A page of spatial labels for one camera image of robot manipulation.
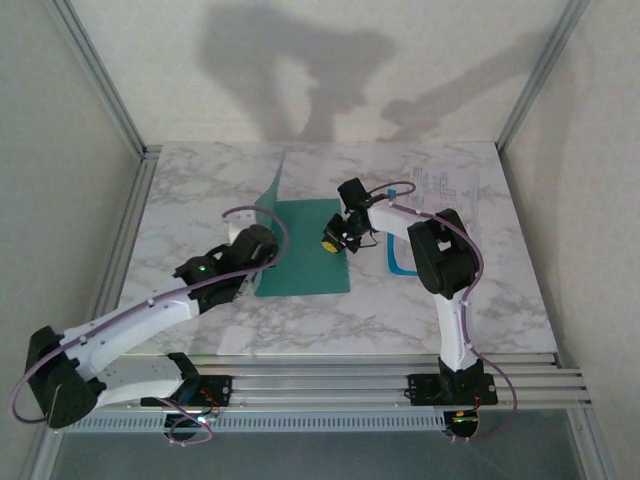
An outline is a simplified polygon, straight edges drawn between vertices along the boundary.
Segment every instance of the small yellow object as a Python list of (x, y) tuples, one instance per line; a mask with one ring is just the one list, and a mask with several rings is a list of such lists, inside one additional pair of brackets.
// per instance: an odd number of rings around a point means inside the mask
[(322, 246), (327, 252), (338, 253), (338, 249), (331, 242), (322, 242)]

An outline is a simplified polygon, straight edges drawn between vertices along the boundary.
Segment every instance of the gray floor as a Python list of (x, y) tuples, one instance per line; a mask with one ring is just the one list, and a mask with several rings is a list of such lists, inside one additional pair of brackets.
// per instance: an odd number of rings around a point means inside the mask
[[(485, 412), (483, 427), (506, 413)], [(440, 432), (220, 434), (191, 447), (160, 434), (67, 434), (53, 478), (214, 480), (579, 479), (564, 411), (523, 412), (506, 430), (451, 445)]]

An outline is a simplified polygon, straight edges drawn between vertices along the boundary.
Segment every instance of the black bracket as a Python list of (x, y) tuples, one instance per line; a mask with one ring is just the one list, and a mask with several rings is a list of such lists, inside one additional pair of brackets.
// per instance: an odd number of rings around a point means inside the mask
[[(233, 387), (233, 377), (229, 375), (200, 375), (198, 384), (190, 395), (178, 390), (170, 400), (176, 402), (181, 407), (211, 407), (213, 400), (218, 407), (228, 407), (231, 399)], [(163, 403), (155, 398), (143, 398), (140, 400), (143, 407), (162, 407)]]
[(498, 395), (493, 383), (493, 375), (485, 373), (472, 389), (455, 394), (446, 393), (437, 373), (418, 373), (407, 377), (408, 388), (404, 396), (412, 406), (475, 406), (478, 400), (482, 405), (497, 405)]
[[(174, 277), (194, 285), (226, 273), (255, 268), (278, 253), (278, 237), (262, 225), (251, 225), (240, 232), (231, 245), (219, 245), (205, 255), (192, 257), (176, 268)], [(189, 298), (198, 301), (200, 314), (217, 305), (232, 302), (242, 290), (246, 275), (229, 278), (198, 288)]]
[[(25, 370), (60, 346), (62, 335), (44, 327), (31, 335)], [(63, 428), (89, 414), (98, 396), (107, 388), (97, 378), (84, 380), (76, 371), (78, 360), (61, 353), (43, 365), (29, 379), (29, 386), (44, 413), (47, 425)]]
[(358, 178), (347, 180), (338, 187), (338, 193), (345, 206), (345, 218), (335, 214), (324, 229), (322, 243), (333, 253), (348, 248), (356, 253), (360, 248), (362, 235), (372, 231), (368, 209), (376, 202), (387, 198), (384, 194), (371, 196)]

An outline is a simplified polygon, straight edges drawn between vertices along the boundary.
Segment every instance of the cable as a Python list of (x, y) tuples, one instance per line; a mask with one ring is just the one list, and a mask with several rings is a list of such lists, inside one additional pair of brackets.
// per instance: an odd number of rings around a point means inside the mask
[(360, 245), (359, 248), (373, 248), (378, 246), (380, 242), (378, 242), (376, 237), (373, 236), (373, 230), (369, 230), (369, 236), (371, 237), (371, 240), (373, 240), (373, 243), (370, 243), (369, 245)]
[[(177, 403), (171, 400), (168, 400), (166, 398), (160, 398), (160, 397), (154, 397), (154, 398), (159, 402), (164, 403), (167, 407), (175, 408), (178, 412), (182, 414), (182, 417), (176, 420), (175, 422), (173, 422), (173, 425), (171, 425), (171, 428), (169, 429), (169, 434), (168, 434), (169, 443), (171, 444), (177, 443), (182, 447), (186, 447), (187, 445), (197, 445), (199, 443), (205, 443), (213, 438), (213, 430), (211, 430), (211, 426), (209, 425), (209, 422), (207, 422), (206, 420), (204, 422), (198, 421), (196, 417), (191, 415), (184, 408), (182, 408), (180, 405), (178, 405)], [(195, 422), (196, 424), (200, 425), (200, 428), (204, 428), (204, 430), (207, 432), (207, 438), (203, 438), (201, 440), (192, 440), (192, 441), (176, 440), (175, 437), (173, 436), (173, 434), (175, 433), (176, 427), (181, 423), (186, 422), (187, 420), (191, 420), (192, 422)]]
[(413, 182), (409, 182), (408, 180), (398, 180), (397, 182), (389, 182), (383, 185), (378, 185), (373, 190), (369, 190), (367, 193), (372, 194), (373, 192), (377, 192), (378, 190), (382, 190), (383, 188), (393, 187), (394, 185), (407, 185), (409, 190), (405, 190), (404, 192), (396, 193), (390, 198), (403, 197), (405, 195), (409, 195), (416, 191), (416, 184)]
[(269, 215), (271, 218), (273, 218), (275, 220), (275, 222), (278, 224), (278, 226), (282, 230), (282, 237), (283, 237), (282, 248), (279, 249), (279, 251), (278, 251), (278, 253), (277, 253), (277, 255), (275, 257), (273, 257), (269, 262), (267, 262), (266, 264), (264, 264), (261, 267), (248, 268), (246, 270), (240, 270), (238, 272), (225, 273), (224, 275), (213, 277), (213, 278), (210, 278), (208, 280), (204, 280), (204, 281), (199, 282), (199, 283), (194, 283), (193, 285), (186, 285), (184, 287), (179, 287), (179, 288), (176, 288), (174, 290), (169, 290), (168, 292), (164, 292), (164, 293), (161, 293), (159, 295), (156, 295), (155, 297), (151, 297), (148, 300), (143, 300), (142, 302), (137, 303), (137, 304), (135, 304), (135, 305), (123, 310), (122, 312), (120, 312), (117, 315), (113, 316), (111, 319), (109, 319), (108, 321), (104, 322), (103, 324), (98, 325), (94, 329), (88, 331), (87, 333), (84, 334), (84, 336), (81, 336), (81, 337), (78, 337), (78, 338), (74, 338), (70, 342), (65, 343), (64, 345), (60, 345), (59, 347), (57, 347), (56, 349), (52, 350), (51, 352), (49, 352), (45, 356), (43, 356), (41, 359), (39, 359), (31, 367), (29, 367), (27, 369), (27, 371), (24, 373), (24, 375), (20, 378), (20, 380), (18, 380), (18, 382), (15, 384), (15, 386), (13, 387), (13, 390), (11, 390), (11, 393), (9, 394), (9, 413), (11, 414), (11, 416), (13, 418), (15, 418), (18, 422), (24, 423), (24, 424), (42, 423), (42, 422), (44, 422), (46, 420), (46, 418), (44, 418), (44, 417), (43, 418), (32, 419), (32, 418), (24, 418), (23, 416), (21, 416), (18, 413), (18, 411), (16, 410), (16, 400), (18, 399), (18, 394), (20, 393), (20, 390), (22, 390), (22, 388), (25, 386), (25, 384), (29, 381), (29, 379), (31, 377), (33, 377), (35, 375), (35, 373), (40, 368), (42, 368), (43, 365), (46, 365), (53, 358), (57, 357), (61, 353), (69, 350), (72, 347), (75, 347), (81, 341), (85, 342), (85, 341), (89, 340), (90, 338), (95, 337), (97, 334), (99, 334), (100, 332), (106, 330), (107, 328), (110, 328), (113, 325), (123, 321), (124, 319), (128, 318), (129, 316), (131, 316), (131, 315), (133, 315), (135, 313), (138, 313), (141, 310), (144, 310), (144, 309), (148, 308), (150, 303), (157, 303), (157, 302), (160, 302), (160, 301), (165, 300), (167, 298), (170, 298), (170, 297), (172, 297), (174, 295), (181, 295), (181, 294), (184, 294), (184, 293), (190, 293), (190, 292), (192, 292), (194, 290), (198, 290), (200, 288), (207, 287), (209, 285), (213, 285), (214, 283), (218, 283), (218, 282), (222, 282), (222, 281), (225, 281), (225, 280), (229, 280), (230, 278), (240, 277), (242, 275), (252, 275), (254, 273), (261, 272), (262, 270), (265, 270), (267, 268), (271, 268), (274, 265), (276, 265), (282, 259), (282, 257), (284, 256), (285, 252), (287, 251), (287, 248), (289, 248), (290, 238), (289, 238), (289, 231), (287, 230), (287, 227), (282, 222), (282, 220), (280, 220), (280, 218), (275, 213), (273, 213), (271, 210), (269, 210), (267, 208), (257, 207), (255, 205), (247, 205), (247, 206), (232, 208), (231, 210), (227, 210), (226, 212), (224, 212), (222, 214), (222, 218), (226, 218), (228, 215), (230, 215), (232, 213), (239, 212), (239, 211), (245, 211), (245, 210), (253, 210), (255, 212), (261, 212), (261, 213), (264, 213), (266, 215)]
[(489, 435), (493, 435), (494, 433), (496, 433), (496, 432), (506, 428), (507, 426), (509, 426), (513, 422), (513, 420), (515, 419), (515, 417), (516, 417), (516, 415), (518, 413), (518, 395), (516, 393), (516, 389), (513, 386), (513, 383), (511, 382), (511, 379), (509, 378), (509, 376), (498, 365), (496, 365), (494, 362), (492, 362), (487, 357), (485, 357), (480, 352), (478, 352), (473, 347), (473, 345), (471, 344), (471, 339), (469, 338), (469, 332), (467, 330), (467, 299), (469, 298), (469, 295), (471, 295), (471, 291), (476, 287), (476, 285), (478, 285), (478, 282), (480, 281), (480, 278), (482, 277), (482, 274), (484, 273), (484, 259), (482, 258), (482, 252), (480, 252), (480, 248), (478, 247), (478, 245), (471, 239), (471, 237), (469, 235), (467, 235), (467, 233), (462, 231), (460, 228), (455, 226), (453, 223), (445, 220), (444, 218), (440, 218), (437, 215), (434, 215), (432, 213), (418, 212), (416, 210), (413, 210), (412, 208), (408, 208), (408, 207), (404, 207), (402, 205), (398, 205), (397, 203), (393, 203), (393, 199), (391, 200), (391, 202), (392, 202), (391, 203), (391, 207), (395, 208), (396, 210), (400, 210), (401, 212), (405, 212), (405, 213), (411, 213), (411, 214), (414, 214), (414, 215), (418, 215), (420, 217), (424, 217), (424, 218), (427, 218), (429, 220), (435, 220), (436, 222), (440, 223), (441, 225), (444, 225), (449, 230), (451, 230), (453, 233), (455, 233), (456, 235), (461, 237), (466, 243), (468, 243), (469, 246), (471, 247), (471, 249), (473, 250), (473, 252), (475, 253), (476, 258), (478, 259), (478, 273), (476, 274), (475, 278), (473, 279), (473, 282), (471, 282), (471, 285), (469, 285), (469, 287), (467, 287), (465, 292), (462, 294), (462, 299), (461, 299), (462, 305), (460, 307), (460, 324), (461, 324), (461, 327), (462, 327), (462, 339), (464, 340), (465, 344), (469, 348), (469, 351), (471, 353), (473, 353), (476, 357), (478, 357), (480, 360), (482, 360), (484, 363), (489, 365), (491, 368), (493, 368), (496, 372), (498, 372), (498, 374), (502, 378), (504, 378), (504, 381), (507, 382), (507, 385), (509, 386), (509, 390), (511, 390), (511, 396), (513, 398), (513, 410), (512, 410), (511, 415), (507, 419), (507, 421), (505, 423), (503, 423), (502, 425), (500, 425), (495, 430), (492, 430), (490, 432), (486, 432), (486, 433), (483, 433), (483, 434), (480, 434), (480, 435), (477, 435), (477, 436), (473, 436), (472, 439), (475, 441), (475, 440), (478, 440), (480, 438), (484, 438), (484, 437), (487, 437)]
[(200, 412), (200, 415), (210, 415), (211, 412), (213, 412), (213, 409), (216, 408), (216, 417), (220, 415), (220, 405), (218, 405), (218, 402), (215, 401), (215, 399), (213, 398), (213, 394), (207, 390), (206, 388), (201, 388), (198, 393), (201, 393), (202, 395), (205, 396), (205, 398), (207, 399), (207, 401), (211, 402), (211, 405), (209, 406), (208, 410), (203, 410), (202, 412)]

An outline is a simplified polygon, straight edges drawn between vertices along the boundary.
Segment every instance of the aluminum frame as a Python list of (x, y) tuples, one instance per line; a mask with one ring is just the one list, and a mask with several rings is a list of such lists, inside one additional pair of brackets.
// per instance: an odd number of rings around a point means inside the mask
[[(45, 0), (45, 2), (62, 30), (70, 35), (69, 38), (89, 77), (97, 85), (129, 144), (141, 158), (110, 255), (109, 268), (92, 310), (93, 316), (96, 317), (115, 308), (118, 303), (161, 146), (144, 144), (71, 2), (69, 0)], [(588, 3), (589, 0), (568, 1), (496, 141), (499, 152), (503, 151), (515, 136)], [(287, 418), (292, 415), (298, 419), (298, 422), (304, 422), (304, 419), (317, 417), (320, 414), (329, 415), (329, 418), (353, 418), (354, 415), (372, 418), (371, 415), (374, 415), (376, 418), (396, 419), (397, 422), (401, 422), (399, 419), (413, 418), (416, 415), (437, 419), (441, 413), (438, 409), (411, 407), (402, 395), (404, 376), (409, 373), (435, 373), (436, 358), (433, 355), (192, 356), (191, 360), (203, 374), (234, 375), (234, 394), (230, 407), (225, 410), (225, 416), (230, 419), (250, 418), (254, 422), (249, 422), (250, 428), (264, 428), (262, 424), (255, 422), (261, 422), (267, 417)], [(588, 479), (615, 478), (579, 369), (558, 368), (552, 354), (495, 355), (490, 358), (504, 367), (507, 374), (513, 378), (521, 408), (567, 410)], [(495, 378), (498, 395), (502, 400), (495, 407), (483, 408), (504, 410), (512, 408), (504, 382), (497, 375)], [(156, 428), (159, 425), (157, 420), (154, 423), (151, 419), (162, 420), (168, 413), (171, 413), (171, 409), (142, 408), (123, 404), (100, 409), (90, 416), (86, 424), (80, 422), (77, 426), (69, 427), (64, 431), (56, 432), (41, 427), (36, 434), (20, 478), (23, 480), (49, 478), (64, 435), (73, 434), (74, 431), (87, 431), (86, 429), (90, 428), (102, 428), (96, 426), (98, 423), (91, 423), (91, 419), (98, 422), (101, 418), (105, 422), (104, 428), (108, 431), (124, 428), (125, 431), (139, 432), (139, 429), (133, 428), (135, 425), (147, 428), (153, 423), (153, 428)], [(136, 424), (136, 419), (140, 419), (142, 423)], [(296, 428), (302, 428), (301, 425), (306, 424), (298, 423)]]
[[(96, 412), (65, 429), (75, 433), (166, 433), (167, 412), (139, 410)], [(441, 411), (411, 412), (229, 412), (214, 417), (211, 429), (216, 433), (326, 433), (326, 432), (419, 432), (442, 431)], [(181, 431), (194, 432), (197, 429)]]

